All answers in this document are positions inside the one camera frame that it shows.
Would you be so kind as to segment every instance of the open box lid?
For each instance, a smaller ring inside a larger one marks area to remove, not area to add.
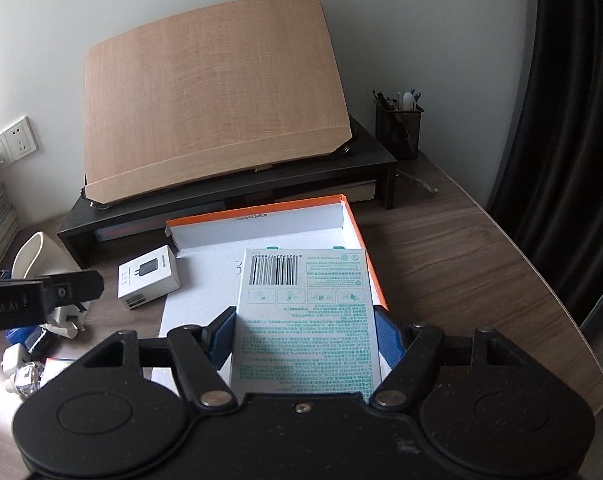
[[[319,0],[240,0],[149,23],[88,52],[88,199],[326,155],[351,139]]]
[[[166,298],[159,337],[184,324],[206,326],[237,304],[246,249],[365,249],[343,195],[325,196],[169,220],[178,247],[181,288]],[[373,303],[386,306],[366,254]],[[220,371],[228,380],[229,363]],[[381,360],[382,376],[389,368]],[[155,382],[174,390],[170,370],[155,368]]]

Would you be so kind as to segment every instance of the dark curtain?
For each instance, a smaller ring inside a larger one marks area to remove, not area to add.
[[[517,133],[489,213],[579,324],[603,293],[603,0],[538,0]]]

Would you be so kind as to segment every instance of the metal screw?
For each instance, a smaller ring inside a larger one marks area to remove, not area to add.
[[[310,402],[300,402],[295,404],[295,411],[297,413],[308,413],[312,410],[312,404]]]
[[[232,402],[232,395],[224,390],[211,390],[199,397],[199,400],[201,400],[202,404],[205,406],[219,408],[220,406],[225,406],[229,402]]]
[[[375,395],[375,402],[380,406],[394,408],[406,402],[406,396],[399,390],[384,390]]]

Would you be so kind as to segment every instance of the white wall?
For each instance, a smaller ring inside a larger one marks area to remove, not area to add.
[[[226,1],[0,0],[0,131],[28,115],[40,143],[2,172],[22,224],[69,210],[83,185],[89,47]],[[322,3],[349,111],[372,131],[371,88],[424,92],[421,148],[485,203],[520,85],[527,0]]]

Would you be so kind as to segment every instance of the pen holder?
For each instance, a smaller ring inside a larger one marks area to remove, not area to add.
[[[385,110],[375,103],[375,137],[397,160],[417,158],[419,126],[424,108],[414,112]]]

